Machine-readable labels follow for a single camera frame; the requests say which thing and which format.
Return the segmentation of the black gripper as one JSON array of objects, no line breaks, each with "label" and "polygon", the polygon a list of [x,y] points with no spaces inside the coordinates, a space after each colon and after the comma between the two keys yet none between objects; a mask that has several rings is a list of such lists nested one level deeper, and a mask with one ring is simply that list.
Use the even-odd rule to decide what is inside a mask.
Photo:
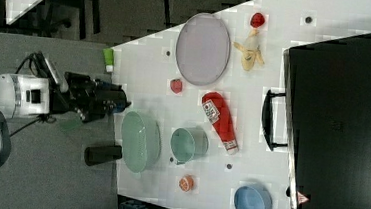
[{"label": "black gripper", "polygon": [[88,123],[107,114],[122,113],[131,104],[120,84],[72,72],[66,72],[64,79],[69,87],[65,92],[51,92],[50,114],[76,112],[83,123]]}]

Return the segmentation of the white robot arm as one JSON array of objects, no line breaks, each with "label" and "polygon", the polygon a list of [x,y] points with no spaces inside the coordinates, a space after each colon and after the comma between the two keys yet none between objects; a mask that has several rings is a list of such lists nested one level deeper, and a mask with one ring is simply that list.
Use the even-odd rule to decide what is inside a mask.
[{"label": "white robot arm", "polygon": [[67,72],[59,81],[34,75],[0,74],[0,112],[30,118],[76,112],[84,123],[130,106],[120,85]]}]

